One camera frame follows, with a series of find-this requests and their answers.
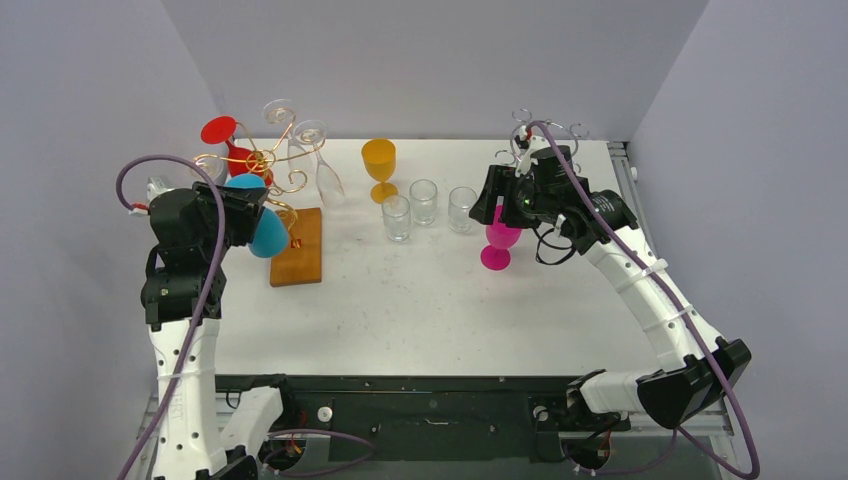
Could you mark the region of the blue wine glass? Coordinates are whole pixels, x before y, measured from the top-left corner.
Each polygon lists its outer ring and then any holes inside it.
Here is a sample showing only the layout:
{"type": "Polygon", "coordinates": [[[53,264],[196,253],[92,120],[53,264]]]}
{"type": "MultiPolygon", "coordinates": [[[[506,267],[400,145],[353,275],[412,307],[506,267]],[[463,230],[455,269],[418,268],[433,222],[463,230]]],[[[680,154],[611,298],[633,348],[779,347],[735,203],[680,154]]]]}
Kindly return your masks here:
{"type": "MultiPolygon", "coordinates": [[[[236,175],[225,183],[225,187],[241,189],[258,189],[265,186],[265,181],[260,176],[251,173],[236,175]]],[[[262,207],[253,240],[248,244],[251,253],[259,258],[272,258],[283,252],[289,243],[289,233],[283,221],[276,213],[262,207]]]]}

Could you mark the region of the pink wine glass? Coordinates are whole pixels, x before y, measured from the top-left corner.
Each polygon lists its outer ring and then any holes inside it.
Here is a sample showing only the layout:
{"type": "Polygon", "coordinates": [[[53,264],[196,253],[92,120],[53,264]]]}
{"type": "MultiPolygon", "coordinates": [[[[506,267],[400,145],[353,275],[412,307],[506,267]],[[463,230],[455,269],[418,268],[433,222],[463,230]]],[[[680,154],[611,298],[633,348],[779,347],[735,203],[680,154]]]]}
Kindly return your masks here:
{"type": "Polygon", "coordinates": [[[493,223],[485,228],[488,245],[480,253],[482,265],[492,271],[501,271],[509,266],[510,249],[522,235],[521,229],[508,227],[500,220],[502,210],[502,205],[496,206],[493,223]]]}

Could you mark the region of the clear etched glass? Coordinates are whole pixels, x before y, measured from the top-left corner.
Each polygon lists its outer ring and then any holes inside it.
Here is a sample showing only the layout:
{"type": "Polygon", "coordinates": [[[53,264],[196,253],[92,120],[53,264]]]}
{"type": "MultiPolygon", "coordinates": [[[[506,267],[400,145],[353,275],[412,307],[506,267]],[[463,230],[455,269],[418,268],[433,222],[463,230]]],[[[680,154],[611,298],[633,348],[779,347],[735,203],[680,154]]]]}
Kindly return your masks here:
{"type": "Polygon", "coordinates": [[[448,198],[449,227],[456,233],[468,232],[473,224],[469,213],[477,200],[475,191],[466,186],[452,189],[448,198]]]}
{"type": "Polygon", "coordinates": [[[413,221],[421,226],[431,225],[437,211],[438,187],[428,179],[414,181],[409,188],[413,221]]]}
{"type": "Polygon", "coordinates": [[[401,195],[391,195],[381,204],[382,219],[387,237],[395,242],[409,238],[411,231],[411,207],[401,195]]]}

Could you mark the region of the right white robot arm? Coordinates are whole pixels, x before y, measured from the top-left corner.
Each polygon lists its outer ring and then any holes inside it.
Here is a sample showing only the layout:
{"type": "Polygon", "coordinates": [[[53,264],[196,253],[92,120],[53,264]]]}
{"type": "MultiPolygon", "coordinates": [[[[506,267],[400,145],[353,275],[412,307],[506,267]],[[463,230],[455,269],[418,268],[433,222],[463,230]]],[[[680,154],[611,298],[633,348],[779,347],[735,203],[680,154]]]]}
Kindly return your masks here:
{"type": "Polygon", "coordinates": [[[490,166],[470,217],[514,229],[551,225],[604,275],[651,344],[659,370],[585,376],[563,402],[566,418],[588,427],[603,413],[640,412],[675,429],[719,400],[724,383],[735,385],[752,354],[696,314],[616,192],[593,192],[587,178],[568,176],[569,155],[566,146],[544,148],[524,173],[490,166]]]}

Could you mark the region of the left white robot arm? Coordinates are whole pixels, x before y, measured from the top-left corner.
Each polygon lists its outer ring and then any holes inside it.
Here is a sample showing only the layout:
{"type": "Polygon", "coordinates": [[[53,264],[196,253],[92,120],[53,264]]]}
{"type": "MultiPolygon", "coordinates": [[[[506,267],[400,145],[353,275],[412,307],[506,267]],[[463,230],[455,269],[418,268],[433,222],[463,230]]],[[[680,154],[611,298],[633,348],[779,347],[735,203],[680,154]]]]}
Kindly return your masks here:
{"type": "Polygon", "coordinates": [[[260,257],[288,244],[282,221],[264,203],[263,184],[210,187],[197,182],[160,194],[148,205],[157,239],[145,266],[140,300],[154,349],[158,407],[132,455],[156,444],[154,479],[255,479],[269,428],[285,430],[298,402],[280,382],[251,387],[219,428],[215,351],[232,247],[260,257]]]}

